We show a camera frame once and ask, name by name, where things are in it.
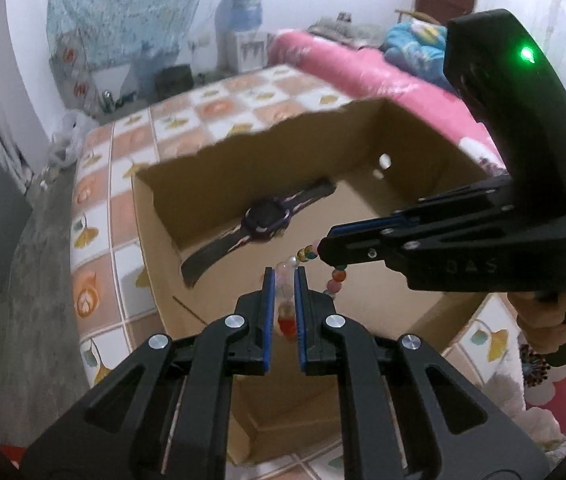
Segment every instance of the concrete floor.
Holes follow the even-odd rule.
[[[28,446],[88,389],[72,307],[74,168],[31,201],[0,292],[0,444]]]

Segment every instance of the pink bed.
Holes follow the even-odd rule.
[[[269,50],[271,64],[288,63],[354,98],[386,96],[431,124],[491,174],[503,162],[483,124],[461,99],[412,76],[371,48],[350,50],[298,30],[281,32]]]

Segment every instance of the green light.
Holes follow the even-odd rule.
[[[521,59],[527,61],[528,63],[534,63],[534,51],[528,46],[522,48]]]

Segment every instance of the smartwatch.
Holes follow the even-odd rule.
[[[281,236],[292,216],[335,190],[336,185],[324,178],[287,198],[257,200],[246,211],[240,224],[183,261],[181,275],[185,285],[189,288],[196,285],[207,269],[239,247],[249,242],[267,242],[275,236]]]

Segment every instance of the white plastic bag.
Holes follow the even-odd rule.
[[[52,135],[48,168],[61,170],[71,166],[80,157],[85,136],[98,123],[80,110],[68,111],[61,120],[58,130]]]

